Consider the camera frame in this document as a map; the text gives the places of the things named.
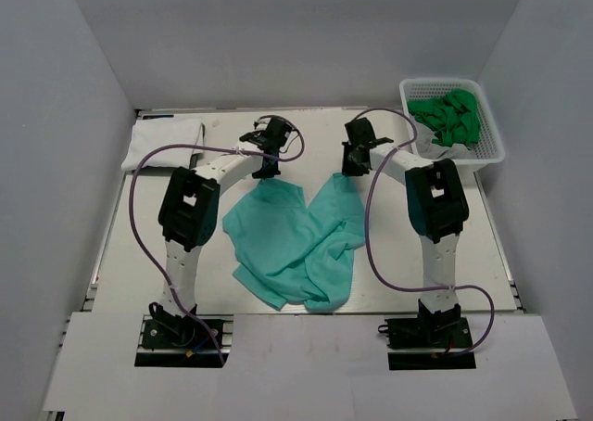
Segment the teal t-shirt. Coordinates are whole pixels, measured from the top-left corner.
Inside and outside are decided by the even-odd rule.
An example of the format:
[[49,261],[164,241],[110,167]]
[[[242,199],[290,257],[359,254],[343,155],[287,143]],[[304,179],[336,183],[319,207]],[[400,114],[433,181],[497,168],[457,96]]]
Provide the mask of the teal t-shirt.
[[222,219],[239,263],[233,277],[274,310],[291,304],[332,313],[350,296],[363,218],[359,192],[341,173],[311,202],[298,185],[261,181]]

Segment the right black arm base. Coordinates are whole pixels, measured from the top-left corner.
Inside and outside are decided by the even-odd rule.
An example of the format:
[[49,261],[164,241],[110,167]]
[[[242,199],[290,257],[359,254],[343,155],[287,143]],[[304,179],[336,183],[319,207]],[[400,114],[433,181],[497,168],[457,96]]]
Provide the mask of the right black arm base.
[[468,321],[461,316],[461,306],[431,313],[420,301],[415,317],[385,319],[378,326],[393,350],[466,349],[473,345]]

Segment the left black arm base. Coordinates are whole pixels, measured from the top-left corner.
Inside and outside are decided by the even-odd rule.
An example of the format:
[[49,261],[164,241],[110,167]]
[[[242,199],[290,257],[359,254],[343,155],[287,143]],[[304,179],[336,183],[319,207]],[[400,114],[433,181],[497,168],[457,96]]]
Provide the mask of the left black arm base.
[[149,315],[144,319],[144,326],[139,344],[148,350],[215,350],[214,342],[207,329],[198,321],[188,316],[172,315],[163,307],[151,302]]

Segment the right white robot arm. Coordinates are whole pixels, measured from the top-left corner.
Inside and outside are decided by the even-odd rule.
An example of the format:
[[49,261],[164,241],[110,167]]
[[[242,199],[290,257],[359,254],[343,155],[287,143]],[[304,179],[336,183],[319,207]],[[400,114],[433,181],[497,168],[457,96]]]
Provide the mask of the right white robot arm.
[[[419,308],[430,314],[418,323],[420,338],[437,346],[449,338],[452,325],[444,315],[461,307],[455,290],[456,250],[469,205],[456,164],[450,159],[430,161],[412,154],[389,138],[369,143],[345,142],[342,174],[374,173],[364,212],[365,248],[375,276],[391,289],[418,293]],[[410,224],[419,236],[423,254],[423,285],[399,287],[386,282],[372,257],[370,210],[374,189],[381,174],[405,187]]]

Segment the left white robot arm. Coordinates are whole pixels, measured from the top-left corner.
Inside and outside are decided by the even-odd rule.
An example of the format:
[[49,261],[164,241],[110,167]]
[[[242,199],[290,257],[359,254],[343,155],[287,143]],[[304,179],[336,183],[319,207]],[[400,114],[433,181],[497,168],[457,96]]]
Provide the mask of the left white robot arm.
[[287,140],[287,133],[248,133],[230,154],[191,170],[178,168],[171,175],[158,214],[166,246],[165,271],[170,279],[159,304],[173,314],[163,332],[174,345],[187,345],[196,334],[196,323],[185,314],[196,311],[197,263],[201,249],[215,232],[221,195],[248,175],[278,175],[275,159]]

